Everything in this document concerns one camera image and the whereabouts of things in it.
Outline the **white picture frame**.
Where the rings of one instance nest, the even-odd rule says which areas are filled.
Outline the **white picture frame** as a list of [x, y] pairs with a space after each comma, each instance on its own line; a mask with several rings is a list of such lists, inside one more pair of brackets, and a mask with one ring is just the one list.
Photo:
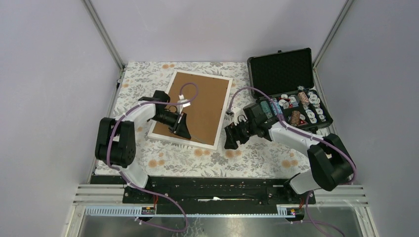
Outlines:
[[187, 85], [181, 89], [188, 82], [192, 82], [198, 87], [198, 96], [189, 107], [183, 109], [183, 112], [187, 114], [186, 122], [189, 132], [191, 135], [213, 144], [206, 145], [196, 142], [194, 139], [181, 138], [172, 134], [168, 126], [155, 121], [150, 127], [148, 137], [215, 151], [220, 140], [233, 79], [175, 70], [166, 89], [166, 94], [169, 95], [172, 103], [179, 100], [180, 94], [183, 94], [185, 99], [190, 99], [196, 94], [195, 87], [192, 85]]

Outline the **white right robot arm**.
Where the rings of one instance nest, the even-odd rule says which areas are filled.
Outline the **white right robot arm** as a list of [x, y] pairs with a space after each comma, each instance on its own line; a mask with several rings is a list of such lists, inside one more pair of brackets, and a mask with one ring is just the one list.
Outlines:
[[236, 150], [239, 144], [258, 136], [286, 145], [308, 158], [309, 170], [294, 175], [284, 185], [283, 196], [287, 202], [296, 203], [311, 190], [332, 191], [355, 175], [354, 162], [335, 134], [322, 137], [303, 131], [285, 123], [281, 114], [268, 118], [257, 103], [243, 109], [234, 107], [227, 114], [233, 118], [233, 122], [224, 129], [225, 149]]

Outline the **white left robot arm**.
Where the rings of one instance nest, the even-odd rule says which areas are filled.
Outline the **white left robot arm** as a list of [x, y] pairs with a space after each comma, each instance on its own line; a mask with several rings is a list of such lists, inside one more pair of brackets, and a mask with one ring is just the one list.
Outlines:
[[166, 125], [170, 133], [190, 140], [187, 115], [182, 106], [189, 106], [191, 102], [192, 99], [181, 96], [177, 103], [172, 103], [168, 94], [156, 90], [152, 97], [141, 97], [118, 119], [103, 118], [99, 123], [95, 157], [119, 172], [130, 187], [136, 188], [134, 196], [142, 203], [153, 198], [153, 190], [147, 186], [148, 174], [133, 165], [136, 156], [135, 131], [153, 120]]

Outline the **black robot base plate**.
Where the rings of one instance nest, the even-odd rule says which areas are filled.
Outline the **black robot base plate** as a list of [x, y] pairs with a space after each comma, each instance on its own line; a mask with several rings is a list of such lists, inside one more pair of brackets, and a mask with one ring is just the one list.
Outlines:
[[126, 181], [120, 176], [93, 175], [92, 184], [123, 185], [134, 198], [139, 201], [165, 198], [175, 205], [181, 198], [255, 198], [267, 200], [272, 195], [274, 200], [281, 200], [285, 203], [320, 204], [321, 195], [329, 194], [323, 190], [309, 195], [292, 194], [291, 189], [286, 188], [284, 179], [245, 179], [245, 178], [179, 178], [179, 177], [150, 177], [146, 189], [149, 193], [128, 187]]

